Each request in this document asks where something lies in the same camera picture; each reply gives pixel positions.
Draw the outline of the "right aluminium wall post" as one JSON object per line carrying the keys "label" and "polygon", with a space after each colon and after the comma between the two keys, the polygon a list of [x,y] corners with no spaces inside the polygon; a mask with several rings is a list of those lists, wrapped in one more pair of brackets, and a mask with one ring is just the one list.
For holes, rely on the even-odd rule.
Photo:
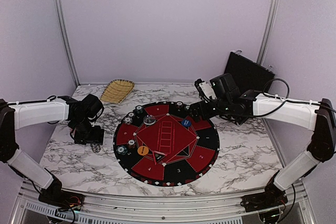
{"label": "right aluminium wall post", "polygon": [[264,34],[261,40],[258,57],[257,57],[257,63],[259,65],[262,65],[265,61],[270,35],[272,32],[272,28],[275,24],[278,5],[279,5],[279,0],[270,0],[269,11],[268,11],[268,16],[266,20],[266,26],[265,26]]}

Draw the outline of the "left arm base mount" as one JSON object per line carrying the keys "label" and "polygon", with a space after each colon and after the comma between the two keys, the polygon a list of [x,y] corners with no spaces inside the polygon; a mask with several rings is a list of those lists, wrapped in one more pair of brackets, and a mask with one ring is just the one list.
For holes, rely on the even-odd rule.
{"label": "left arm base mount", "polygon": [[62,189],[61,181],[52,175],[53,181],[47,189],[41,189],[38,200],[46,204],[58,206],[61,211],[70,207],[72,210],[81,210],[84,195],[72,193]]}

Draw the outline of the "white black chip stack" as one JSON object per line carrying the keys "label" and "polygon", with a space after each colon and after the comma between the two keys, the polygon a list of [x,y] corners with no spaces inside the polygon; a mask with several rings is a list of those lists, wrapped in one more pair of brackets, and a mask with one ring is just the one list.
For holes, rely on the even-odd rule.
{"label": "white black chip stack", "polygon": [[90,144],[91,150],[94,153],[99,153],[101,151],[101,145],[100,144]]}

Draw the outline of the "aluminium front rail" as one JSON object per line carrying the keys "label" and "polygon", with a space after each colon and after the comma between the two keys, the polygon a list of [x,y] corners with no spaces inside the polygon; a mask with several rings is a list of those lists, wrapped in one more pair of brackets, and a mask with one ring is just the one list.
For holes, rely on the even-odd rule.
{"label": "aluminium front rail", "polygon": [[247,212],[244,195],[262,188],[195,196],[118,196],[83,193],[74,213],[38,200],[30,182],[23,182],[9,223],[316,223],[304,186],[286,192],[288,202]]}

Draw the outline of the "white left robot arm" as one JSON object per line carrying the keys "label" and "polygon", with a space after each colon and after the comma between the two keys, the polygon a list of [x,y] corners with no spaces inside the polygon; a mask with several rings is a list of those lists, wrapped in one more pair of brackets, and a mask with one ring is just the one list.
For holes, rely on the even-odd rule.
{"label": "white left robot arm", "polygon": [[13,103],[1,100],[1,162],[46,190],[47,199],[61,206],[67,199],[61,182],[20,149],[15,132],[31,125],[66,121],[74,143],[102,145],[104,130],[95,122],[103,111],[102,102],[92,94],[81,101],[69,96]]}

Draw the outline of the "clear round dealer button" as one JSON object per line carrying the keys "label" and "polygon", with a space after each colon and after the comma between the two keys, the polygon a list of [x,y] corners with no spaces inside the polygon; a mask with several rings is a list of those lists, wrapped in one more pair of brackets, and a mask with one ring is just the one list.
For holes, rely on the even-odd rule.
{"label": "clear round dealer button", "polygon": [[153,125],[156,122],[156,118],[153,115],[146,115],[143,119],[143,123],[147,126]]}

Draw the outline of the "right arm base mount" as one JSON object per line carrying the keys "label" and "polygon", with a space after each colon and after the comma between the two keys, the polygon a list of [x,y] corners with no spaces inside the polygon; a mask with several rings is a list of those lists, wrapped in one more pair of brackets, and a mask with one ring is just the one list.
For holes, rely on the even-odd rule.
{"label": "right arm base mount", "polygon": [[285,191],[280,190],[274,184],[275,177],[278,175],[278,173],[279,171],[273,175],[262,193],[242,196],[240,205],[245,208],[246,212],[281,206],[288,202]]}

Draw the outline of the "black triangular button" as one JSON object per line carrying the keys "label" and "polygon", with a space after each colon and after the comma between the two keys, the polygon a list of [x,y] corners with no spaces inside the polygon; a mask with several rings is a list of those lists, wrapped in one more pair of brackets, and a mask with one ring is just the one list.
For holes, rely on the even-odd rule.
{"label": "black triangular button", "polygon": [[154,151],[153,152],[153,159],[154,159],[154,163],[157,164],[159,161],[161,161],[162,159],[164,159],[166,157],[165,153],[162,152],[158,152],[158,151]]}

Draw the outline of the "orange round blind button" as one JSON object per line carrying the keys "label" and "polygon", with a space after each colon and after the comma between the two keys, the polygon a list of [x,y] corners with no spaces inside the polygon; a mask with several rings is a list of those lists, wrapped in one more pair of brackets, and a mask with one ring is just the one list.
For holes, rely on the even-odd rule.
{"label": "orange round blind button", "polygon": [[149,153],[149,148],[142,145],[137,149],[137,153],[141,156],[146,156]]}

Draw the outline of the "black poker chip case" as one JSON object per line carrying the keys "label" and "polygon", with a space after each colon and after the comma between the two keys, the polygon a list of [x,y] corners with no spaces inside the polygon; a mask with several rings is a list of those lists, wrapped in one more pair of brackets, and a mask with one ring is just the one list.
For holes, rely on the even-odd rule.
{"label": "black poker chip case", "polygon": [[272,71],[235,52],[229,54],[226,73],[231,74],[241,94],[248,90],[262,91],[265,84],[275,77]]}

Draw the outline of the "woven bamboo tray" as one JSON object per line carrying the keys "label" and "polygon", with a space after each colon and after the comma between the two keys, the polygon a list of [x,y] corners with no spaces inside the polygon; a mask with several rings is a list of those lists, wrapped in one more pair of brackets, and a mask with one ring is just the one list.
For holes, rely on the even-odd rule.
{"label": "woven bamboo tray", "polygon": [[121,103],[133,90],[135,83],[124,79],[111,81],[104,89],[100,100],[114,104]]}

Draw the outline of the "blue round blind button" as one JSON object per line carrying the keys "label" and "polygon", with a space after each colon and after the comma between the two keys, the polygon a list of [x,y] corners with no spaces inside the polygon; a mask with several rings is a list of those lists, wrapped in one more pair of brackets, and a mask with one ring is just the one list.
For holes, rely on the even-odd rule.
{"label": "blue round blind button", "polygon": [[191,121],[190,120],[187,120],[187,119],[184,119],[181,124],[184,126],[184,127],[190,127],[191,126]]}

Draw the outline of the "small orange black chip pile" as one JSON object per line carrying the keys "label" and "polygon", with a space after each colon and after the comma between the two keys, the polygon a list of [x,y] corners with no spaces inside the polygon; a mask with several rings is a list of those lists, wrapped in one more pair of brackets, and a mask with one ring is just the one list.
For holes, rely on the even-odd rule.
{"label": "small orange black chip pile", "polygon": [[136,147],[136,142],[133,139],[130,139],[128,141],[128,148],[135,148]]}

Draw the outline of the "aluminium wall post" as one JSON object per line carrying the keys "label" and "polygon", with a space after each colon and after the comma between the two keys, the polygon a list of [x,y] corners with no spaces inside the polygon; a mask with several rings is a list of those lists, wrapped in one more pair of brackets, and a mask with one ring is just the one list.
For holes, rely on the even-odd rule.
{"label": "aluminium wall post", "polygon": [[272,32],[272,28],[275,24],[278,5],[279,5],[279,0],[270,0],[269,11],[268,11],[268,16],[266,20],[266,26],[265,26],[264,34],[261,40],[258,57],[257,57],[257,63],[259,65],[262,65],[265,61],[270,35]]}
{"label": "aluminium wall post", "polygon": [[70,46],[70,42],[68,38],[64,11],[62,7],[62,1],[61,0],[54,0],[54,1],[55,1],[56,14],[57,14],[58,25],[60,29],[61,38],[62,38],[62,43],[63,43],[65,54],[66,54],[66,59],[68,62],[72,80],[75,86],[77,87],[78,85],[80,85],[80,82],[79,82],[79,77],[78,77],[78,73],[76,70],[75,61],[73,59],[71,46]]}

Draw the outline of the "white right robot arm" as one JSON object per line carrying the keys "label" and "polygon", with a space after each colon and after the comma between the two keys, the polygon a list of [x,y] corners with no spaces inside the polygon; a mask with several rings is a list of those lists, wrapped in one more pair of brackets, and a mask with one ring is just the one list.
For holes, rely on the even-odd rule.
{"label": "white right robot arm", "polygon": [[271,207],[286,189],[308,175],[318,164],[330,160],[335,153],[335,110],[330,100],[292,100],[248,90],[241,93],[231,74],[215,77],[210,82],[197,79],[194,85],[201,98],[190,105],[189,114],[196,122],[215,116],[241,125],[247,119],[270,119],[290,123],[313,132],[306,150],[276,173],[260,195],[260,203]]}

